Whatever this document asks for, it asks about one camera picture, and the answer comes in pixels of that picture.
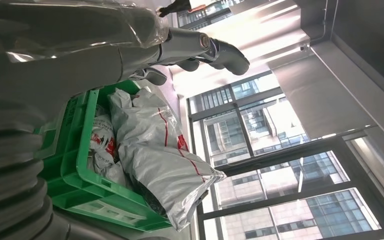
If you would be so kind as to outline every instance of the clear plastic wrap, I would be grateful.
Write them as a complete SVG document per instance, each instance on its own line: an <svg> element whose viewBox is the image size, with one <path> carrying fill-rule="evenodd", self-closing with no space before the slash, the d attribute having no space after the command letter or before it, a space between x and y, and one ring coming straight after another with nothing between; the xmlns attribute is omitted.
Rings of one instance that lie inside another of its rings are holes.
<svg viewBox="0 0 384 240"><path fill-rule="evenodd" d="M1 0L0 51L28 62L103 45L163 43L167 19L125 0Z"/></svg>

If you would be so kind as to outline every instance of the window frame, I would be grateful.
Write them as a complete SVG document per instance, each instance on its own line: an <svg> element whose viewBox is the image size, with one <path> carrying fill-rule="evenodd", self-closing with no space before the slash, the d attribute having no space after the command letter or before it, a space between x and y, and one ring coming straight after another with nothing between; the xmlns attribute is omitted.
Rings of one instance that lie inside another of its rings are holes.
<svg viewBox="0 0 384 240"><path fill-rule="evenodd" d="M250 79L255 79L261 76L265 76L271 74L271 71L263 72L258 75L243 79L239 82L235 82L235 85L244 83L249 81ZM280 87L270 89L268 91L255 93L254 95L247 96L241 99L236 100L235 95L233 93L232 85L228 84L222 87L223 89L228 89L232 101L228 103L221 104L219 106L206 109L203 111L199 111L197 113L192 114L190 108L190 100L187 99L188 106L188 115L190 120L190 134L192 140L192 149L195 152L195 137L194 137L194 128L193 122L200 121L201 122L201 133L202 133L202 141L205 151L205 160L211 164L210 154L208 150L205 128L203 127L203 123L201 120L205 118L224 113L226 111L236 112L239 122L241 123L241 128L243 132L243 136L245 138L245 143L248 148L248 153L250 157L245 160L237 161L234 165L222 164L215 167L215 169L223 171L228 177L248 173L251 171L258 171L260 169L271 167L274 165L284 164L299 158L310 157L317 154L326 153L328 151L332 151L336 156L338 162L342 166L344 172L348 175L350 181L337 183L334 185L330 185L327 187L323 187L321 189L310 189L304 192L297 192L288 195L279 196L276 198L270 198L266 200L257 200L251 201L241 205L235 205L229 208L219 209L218 200L216 197L213 197L212 204L214 207L214 211L204 213L204 209L202 203L197 207L197 224L199 229L199 238L200 240L206 240L205 236L205 226L204 221L215 219L216 222L216 230L218 234L219 240L224 240L223 230L222 230L222 222L221 217L239 214L247 211L252 211L256 209L262 209L282 203L287 203L291 201L296 201L299 199L305 199L309 197L314 197L318 195L333 193L337 191L342 191L345 189L357 188L360 192L361 196L369 206L370 210L373 212L373 215L376 217L377 221L381 225L382 229L372 230L369 232L360 232L351 234L353 238L351 239L360 239L360 237L365 238L367 240L379 240L384 239L384 197L379 192L379 190L374 185L373 181L370 179L368 174L364 171L361 164L358 162L356 157L353 155L352 151L347 146L346 141L353 140L355 138L360 138L361 136L365 136L364 128L356 129L354 131L345 132L337 134L336 136L318 139L314 141L305 142L299 145L293 145L288 148L273 150L270 152L265 152L261 155L255 155L254 151L251 147L250 138L248 136L248 132L246 130L245 123L241 116L240 107L246 106L248 104L261 101L263 99L273 97L279 94L282 94L282 90ZM210 187L211 195L216 196L217 192L214 186ZM329 237L325 239L349 239L350 235L344 236L335 236Z"/></svg>

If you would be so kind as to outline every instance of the green plastic crate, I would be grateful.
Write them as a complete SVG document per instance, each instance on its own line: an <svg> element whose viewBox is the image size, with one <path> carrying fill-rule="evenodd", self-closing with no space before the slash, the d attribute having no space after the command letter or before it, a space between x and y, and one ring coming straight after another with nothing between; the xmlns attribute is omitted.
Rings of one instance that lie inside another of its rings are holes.
<svg viewBox="0 0 384 240"><path fill-rule="evenodd" d="M59 208L140 231L169 227L170 222L150 209L141 195L87 167L96 105L108 108L107 95L115 88L132 95L139 91L135 82L122 81L67 103L55 155L44 160L40 176L47 181L48 194Z"/></svg>

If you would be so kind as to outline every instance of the silver plastic bag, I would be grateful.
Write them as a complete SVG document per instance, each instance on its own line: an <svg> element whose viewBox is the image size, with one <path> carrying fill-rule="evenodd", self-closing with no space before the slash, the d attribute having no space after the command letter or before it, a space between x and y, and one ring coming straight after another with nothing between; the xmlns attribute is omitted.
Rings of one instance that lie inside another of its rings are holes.
<svg viewBox="0 0 384 240"><path fill-rule="evenodd" d="M138 181L155 196L177 231L191 223L197 201L205 191L226 178L198 156L173 147L121 145L118 154L132 182Z"/></svg>
<svg viewBox="0 0 384 240"><path fill-rule="evenodd" d="M141 90L133 96L133 107L122 107L127 94L116 90L109 97L121 164L150 207L181 231L208 188L226 175L189 153L175 116L161 99Z"/></svg>

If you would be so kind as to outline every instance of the plastic cover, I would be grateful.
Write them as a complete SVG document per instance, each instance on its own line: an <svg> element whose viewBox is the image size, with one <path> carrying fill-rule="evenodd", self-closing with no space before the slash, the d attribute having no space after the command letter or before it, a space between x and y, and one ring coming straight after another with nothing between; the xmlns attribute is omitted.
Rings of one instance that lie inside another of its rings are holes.
<svg viewBox="0 0 384 240"><path fill-rule="evenodd" d="M149 48L163 43L168 33L166 18L132 1L0 1L0 49L12 62L54 59L103 45Z"/></svg>
<svg viewBox="0 0 384 240"><path fill-rule="evenodd" d="M188 151L179 123L165 102L146 89L109 96L124 171L149 206L177 231L190 224L208 188L226 175Z"/></svg>

